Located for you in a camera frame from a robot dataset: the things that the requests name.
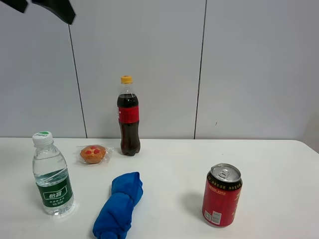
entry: cola bottle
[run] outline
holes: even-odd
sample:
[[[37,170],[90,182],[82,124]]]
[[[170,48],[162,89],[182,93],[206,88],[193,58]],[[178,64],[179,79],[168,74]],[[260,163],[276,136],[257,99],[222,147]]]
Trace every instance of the cola bottle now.
[[[118,118],[121,128],[121,150],[124,155],[134,156],[140,151],[139,100],[132,89],[132,77],[122,76],[122,90],[118,97]]]

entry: bottle label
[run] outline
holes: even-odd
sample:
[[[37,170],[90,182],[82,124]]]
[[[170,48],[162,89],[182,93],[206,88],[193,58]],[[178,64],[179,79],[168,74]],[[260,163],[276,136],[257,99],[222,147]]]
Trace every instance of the bottle label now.
[[[53,186],[37,186],[39,188],[43,204],[49,208],[58,207],[67,203],[73,195],[69,176],[67,176],[62,182]]]
[[[140,120],[139,107],[130,108],[118,107],[118,117],[120,123],[135,123]]]

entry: can lid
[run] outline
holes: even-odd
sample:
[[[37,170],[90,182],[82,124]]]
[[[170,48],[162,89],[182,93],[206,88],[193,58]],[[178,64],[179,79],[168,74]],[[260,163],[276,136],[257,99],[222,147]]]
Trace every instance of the can lid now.
[[[42,131],[33,135],[32,140],[34,143],[34,147],[43,147],[53,143],[53,136],[51,132]]]
[[[211,167],[210,172],[216,179],[225,183],[234,183],[241,178],[240,171],[227,163],[219,163]]]

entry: black object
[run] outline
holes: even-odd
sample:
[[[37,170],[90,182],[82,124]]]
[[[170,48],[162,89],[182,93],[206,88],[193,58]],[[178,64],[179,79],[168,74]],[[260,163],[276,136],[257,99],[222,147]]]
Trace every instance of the black object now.
[[[75,12],[69,0],[32,0],[32,3],[48,9],[67,24],[72,24]]]
[[[26,0],[0,0],[15,10],[24,13],[28,2]],[[67,24],[72,24],[75,12],[69,0],[32,0],[32,3],[48,9]]]
[[[28,2],[26,0],[0,0],[7,4],[8,6],[14,8],[15,10],[24,13],[28,7]]]

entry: plastic wrapper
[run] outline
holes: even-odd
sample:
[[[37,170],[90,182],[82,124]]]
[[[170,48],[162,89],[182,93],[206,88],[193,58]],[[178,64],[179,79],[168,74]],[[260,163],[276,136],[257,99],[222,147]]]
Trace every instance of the plastic wrapper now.
[[[76,152],[78,161],[83,164],[100,164],[109,162],[114,148],[103,144],[93,144],[85,146],[77,146]]]

